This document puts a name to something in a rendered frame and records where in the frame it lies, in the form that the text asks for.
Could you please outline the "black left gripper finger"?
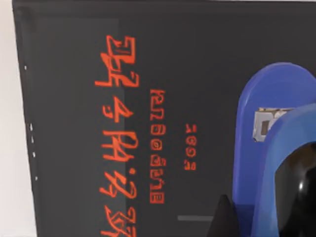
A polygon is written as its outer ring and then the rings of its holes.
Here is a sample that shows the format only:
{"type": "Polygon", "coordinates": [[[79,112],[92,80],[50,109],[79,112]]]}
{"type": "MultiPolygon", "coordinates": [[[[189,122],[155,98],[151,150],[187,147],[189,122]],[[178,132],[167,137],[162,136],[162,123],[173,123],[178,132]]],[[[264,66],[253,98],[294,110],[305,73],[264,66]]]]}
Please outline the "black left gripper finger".
{"type": "Polygon", "coordinates": [[[237,215],[226,195],[221,195],[206,237],[237,237],[237,215]]]}

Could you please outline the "black book with red lettering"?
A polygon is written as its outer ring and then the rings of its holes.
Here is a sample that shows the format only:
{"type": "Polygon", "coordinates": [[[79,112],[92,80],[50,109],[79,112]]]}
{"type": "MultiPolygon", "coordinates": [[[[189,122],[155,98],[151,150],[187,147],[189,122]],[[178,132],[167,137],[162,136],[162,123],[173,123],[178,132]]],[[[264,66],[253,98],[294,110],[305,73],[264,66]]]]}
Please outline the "black book with red lettering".
{"type": "Polygon", "coordinates": [[[316,77],[316,0],[12,7],[38,237],[206,237],[246,84],[316,77]]]}

